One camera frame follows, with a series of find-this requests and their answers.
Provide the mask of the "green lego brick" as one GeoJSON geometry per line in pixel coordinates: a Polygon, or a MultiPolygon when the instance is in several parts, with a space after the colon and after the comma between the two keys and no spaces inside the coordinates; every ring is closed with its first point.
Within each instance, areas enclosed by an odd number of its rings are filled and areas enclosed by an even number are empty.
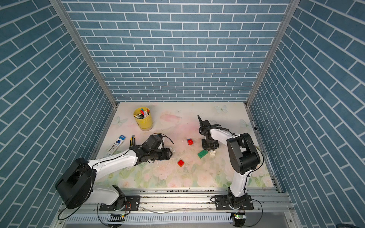
{"type": "Polygon", "coordinates": [[[200,151],[197,155],[200,159],[202,159],[204,156],[206,156],[209,152],[207,150],[200,151]]]}

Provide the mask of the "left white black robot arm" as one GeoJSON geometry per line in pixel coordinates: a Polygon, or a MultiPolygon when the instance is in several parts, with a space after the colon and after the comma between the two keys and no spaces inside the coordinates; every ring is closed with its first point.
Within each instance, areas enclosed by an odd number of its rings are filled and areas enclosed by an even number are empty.
{"type": "Polygon", "coordinates": [[[173,153],[164,146],[165,134],[156,133],[142,145],[133,145],[124,152],[106,158],[76,159],[56,182],[55,188],[67,209],[76,209],[83,204],[98,203],[112,206],[115,211],[127,205],[127,199],[117,186],[102,187],[97,182],[122,169],[145,162],[168,161],[173,153]]]}

